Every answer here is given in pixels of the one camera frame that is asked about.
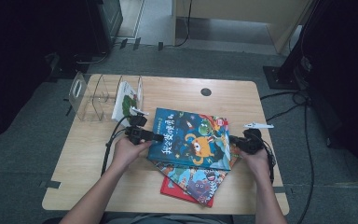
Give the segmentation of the dark cabinet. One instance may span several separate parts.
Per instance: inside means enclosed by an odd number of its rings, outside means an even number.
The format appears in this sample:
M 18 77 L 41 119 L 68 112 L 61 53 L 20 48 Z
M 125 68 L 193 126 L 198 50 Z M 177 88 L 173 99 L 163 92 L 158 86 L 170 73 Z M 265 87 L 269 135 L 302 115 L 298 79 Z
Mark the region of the dark cabinet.
M 123 22 L 119 0 L 87 0 L 91 27 L 98 53 L 113 47 Z

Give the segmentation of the colourful monster picture book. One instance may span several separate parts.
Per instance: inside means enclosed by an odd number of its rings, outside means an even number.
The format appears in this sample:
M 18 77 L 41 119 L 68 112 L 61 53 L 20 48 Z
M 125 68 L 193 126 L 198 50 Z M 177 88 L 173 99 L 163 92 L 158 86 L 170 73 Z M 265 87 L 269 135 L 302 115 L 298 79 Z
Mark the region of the colourful monster picture book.
M 154 143 L 147 158 L 196 202 L 209 204 L 238 156 L 228 136 L 165 135 Z

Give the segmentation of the person's lap clothing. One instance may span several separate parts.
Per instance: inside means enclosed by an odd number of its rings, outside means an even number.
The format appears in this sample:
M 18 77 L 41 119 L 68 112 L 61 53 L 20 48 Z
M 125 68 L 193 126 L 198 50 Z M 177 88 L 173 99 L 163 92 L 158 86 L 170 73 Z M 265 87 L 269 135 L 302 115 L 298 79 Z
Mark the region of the person's lap clothing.
M 50 218 L 42 224 L 234 224 L 234 221 L 232 216 L 177 214 L 106 216 L 101 211 L 69 211 L 64 217 Z

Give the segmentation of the person's left hand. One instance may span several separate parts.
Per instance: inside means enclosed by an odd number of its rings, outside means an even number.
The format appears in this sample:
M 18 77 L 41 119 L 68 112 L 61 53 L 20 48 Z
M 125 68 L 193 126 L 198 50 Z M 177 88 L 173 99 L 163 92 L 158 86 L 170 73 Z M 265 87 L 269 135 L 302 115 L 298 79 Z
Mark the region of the person's left hand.
M 151 144 L 151 141 L 146 141 L 139 145 L 134 145 L 128 137 L 121 138 L 115 144 L 111 166 L 125 170 L 143 151 L 148 149 Z

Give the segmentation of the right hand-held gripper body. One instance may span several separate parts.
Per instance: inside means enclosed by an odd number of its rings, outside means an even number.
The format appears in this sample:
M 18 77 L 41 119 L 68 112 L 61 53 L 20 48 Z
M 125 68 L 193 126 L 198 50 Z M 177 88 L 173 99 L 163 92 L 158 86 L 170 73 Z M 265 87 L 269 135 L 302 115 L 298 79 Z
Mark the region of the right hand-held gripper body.
M 244 124 L 245 130 L 242 132 L 245 138 L 244 151 L 248 154 L 255 154 L 260 149 L 267 149 L 265 141 L 262 139 L 261 129 L 272 129 L 272 124 L 248 123 Z

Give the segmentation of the black metal stand base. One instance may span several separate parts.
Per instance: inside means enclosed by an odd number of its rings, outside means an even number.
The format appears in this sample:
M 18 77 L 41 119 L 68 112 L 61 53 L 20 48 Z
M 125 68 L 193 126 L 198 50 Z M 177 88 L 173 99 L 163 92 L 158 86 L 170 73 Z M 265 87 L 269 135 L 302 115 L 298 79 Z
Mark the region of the black metal stand base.
M 273 90 L 299 90 L 294 72 L 275 66 L 264 66 L 268 86 Z

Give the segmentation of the person's right hand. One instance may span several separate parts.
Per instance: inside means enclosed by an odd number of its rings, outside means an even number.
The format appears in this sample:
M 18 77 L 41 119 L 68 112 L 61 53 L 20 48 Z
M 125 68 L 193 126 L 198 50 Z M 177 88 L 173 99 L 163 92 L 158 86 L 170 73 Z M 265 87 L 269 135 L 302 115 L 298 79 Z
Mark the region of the person's right hand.
M 247 163 L 254 177 L 269 179 L 269 161 L 265 150 L 259 150 L 255 154 L 241 152 L 242 158 Z

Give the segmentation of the clear acrylic book rack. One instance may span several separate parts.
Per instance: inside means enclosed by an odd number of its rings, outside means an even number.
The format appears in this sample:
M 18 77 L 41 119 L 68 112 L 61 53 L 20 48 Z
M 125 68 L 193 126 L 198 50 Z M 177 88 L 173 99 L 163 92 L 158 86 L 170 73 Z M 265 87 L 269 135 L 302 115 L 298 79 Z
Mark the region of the clear acrylic book rack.
M 141 76 L 83 74 L 78 72 L 69 90 L 69 102 L 81 121 L 112 120 L 117 89 L 127 81 L 137 91 L 137 109 L 143 109 L 143 79 Z

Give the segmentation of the white caterpillar picture book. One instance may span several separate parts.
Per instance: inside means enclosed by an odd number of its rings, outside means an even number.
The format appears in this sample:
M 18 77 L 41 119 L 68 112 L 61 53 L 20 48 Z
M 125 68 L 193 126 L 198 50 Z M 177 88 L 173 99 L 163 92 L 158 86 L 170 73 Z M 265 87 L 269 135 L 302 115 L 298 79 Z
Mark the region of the white caterpillar picture book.
M 121 81 L 117 89 L 117 96 L 113 109 L 112 119 L 121 121 L 124 127 L 130 125 L 130 116 L 135 112 L 132 107 L 137 107 L 137 91 L 127 81 Z

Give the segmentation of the red picture book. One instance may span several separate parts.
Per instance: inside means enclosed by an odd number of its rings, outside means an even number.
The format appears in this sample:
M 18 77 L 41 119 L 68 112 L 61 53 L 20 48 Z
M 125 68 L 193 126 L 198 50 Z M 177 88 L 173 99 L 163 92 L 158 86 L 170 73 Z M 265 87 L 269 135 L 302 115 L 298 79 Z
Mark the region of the red picture book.
M 184 177 L 179 183 L 175 183 L 165 176 L 160 193 L 190 203 L 212 207 L 214 190 L 215 187 L 211 187 L 209 183 L 204 183 L 203 181 L 188 181 Z

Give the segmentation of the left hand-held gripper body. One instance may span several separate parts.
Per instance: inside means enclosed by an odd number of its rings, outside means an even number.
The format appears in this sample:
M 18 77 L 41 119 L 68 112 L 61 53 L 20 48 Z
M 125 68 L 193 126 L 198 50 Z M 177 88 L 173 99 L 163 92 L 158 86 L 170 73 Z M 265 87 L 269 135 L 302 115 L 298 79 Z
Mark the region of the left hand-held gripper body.
M 135 112 L 135 115 L 130 116 L 130 126 L 125 129 L 125 134 L 129 137 L 129 140 L 134 145 L 139 145 L 142 140 L 152 141 L 154 133 L 143 129 L 147 123 L 147 113 L 134 106 L 131 107 L 131 110 Z

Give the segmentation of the blue monster picture book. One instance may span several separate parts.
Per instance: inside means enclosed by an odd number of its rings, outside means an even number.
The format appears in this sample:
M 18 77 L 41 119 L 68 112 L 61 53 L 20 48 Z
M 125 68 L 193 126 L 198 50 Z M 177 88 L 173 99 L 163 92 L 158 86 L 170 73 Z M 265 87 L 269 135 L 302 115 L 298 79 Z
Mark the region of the blue monster picture book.
M 149 148 L 150 161 L 231 169 L 226 118 L 158 107 L 153 131 L 164 139 Z

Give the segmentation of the black floor tape strip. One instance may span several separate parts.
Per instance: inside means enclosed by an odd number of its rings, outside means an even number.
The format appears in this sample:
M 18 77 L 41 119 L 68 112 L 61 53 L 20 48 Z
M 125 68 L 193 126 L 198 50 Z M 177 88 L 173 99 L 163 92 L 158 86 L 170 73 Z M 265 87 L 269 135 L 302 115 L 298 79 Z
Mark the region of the black floor tape strip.
M 58 189 L 60 186 L 61 183 L 59 181 L 53 180 L 41 181 L 39 184 L 39 187 L 44 189 Z

